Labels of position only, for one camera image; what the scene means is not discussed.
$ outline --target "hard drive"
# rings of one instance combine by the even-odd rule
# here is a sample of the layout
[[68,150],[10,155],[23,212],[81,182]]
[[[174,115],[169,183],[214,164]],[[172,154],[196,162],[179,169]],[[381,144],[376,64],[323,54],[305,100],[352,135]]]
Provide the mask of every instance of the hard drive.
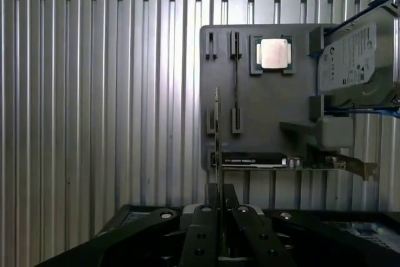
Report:
[[318,91],[326,107],[400,106],[399,15],[391,0],[325,36]]

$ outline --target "gray plastic panel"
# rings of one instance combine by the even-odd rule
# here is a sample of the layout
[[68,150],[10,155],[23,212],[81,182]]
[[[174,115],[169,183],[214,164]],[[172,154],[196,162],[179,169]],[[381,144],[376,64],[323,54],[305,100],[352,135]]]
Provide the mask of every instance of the gray plastic panel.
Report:
[[[217,41],[217,58],[206,58],[206,43],[201,44],[200,98],[202,161],[208,164],[208,154],[213,150],[214,138],[207,132],[206,111],[214,107],[215,88],[221,88],[222,123],[221,139],[230,151],[282,152],[288,156],[298,154],[295,141],[285,136],[279,128],[280,121],[308,119],[308,97],[316,91],[316,61],[307,56],[308,32],[317,24],[279,24],[262,26],[205,26],[201,39],[212,33]],[[234,134],[231,111],[234,108],[234,61],[229,53],[229,33],[239,32],[241,59],[238,63],[238,100],[242,110],[242,132]],[[282,71],[264,71],[251,74],[254,60],[250,57],[253,37],[292,37],[292,74]]]

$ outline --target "corrugated metal wall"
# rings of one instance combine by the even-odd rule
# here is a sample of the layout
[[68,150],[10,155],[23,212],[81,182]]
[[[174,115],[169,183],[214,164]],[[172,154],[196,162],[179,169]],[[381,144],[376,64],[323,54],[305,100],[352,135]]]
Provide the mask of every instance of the corrugated metal wall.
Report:
[[[201,202],[199,30],[340,23],[368,0],[0,0],[0,266],[92,237],[124,203]],[[357,116],[339,171],[230,172],[262,208],[400,210],[400,122]]]

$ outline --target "label sticker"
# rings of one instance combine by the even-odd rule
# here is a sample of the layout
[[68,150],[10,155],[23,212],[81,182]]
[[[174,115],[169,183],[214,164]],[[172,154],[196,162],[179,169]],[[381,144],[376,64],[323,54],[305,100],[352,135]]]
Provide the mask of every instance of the label sticker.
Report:
[[318,62],[319,89],[331,91],[368,82],[375,70],[375,50],[375,24],[326,46]]

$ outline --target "bolt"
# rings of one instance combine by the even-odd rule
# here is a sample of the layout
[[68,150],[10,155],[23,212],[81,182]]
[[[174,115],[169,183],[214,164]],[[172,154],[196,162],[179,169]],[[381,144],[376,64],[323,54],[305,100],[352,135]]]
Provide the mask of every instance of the bolt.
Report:
[[247,206],[240,206],[240,207],[238,208],[238,210],[242,211],[243,213],[249,211],[249,209],[248,209]]
[[172,215],[171,214],[169,214],[169,213],[163,213],[163,214],[161,214],[161,218],[162,219],[168,219],[168,218],[170,218]]
[[286,220],[289,220],[290,218],[292,218],[292,215],[290,215],[289,213],[282,213],[281,217],[285,218]]

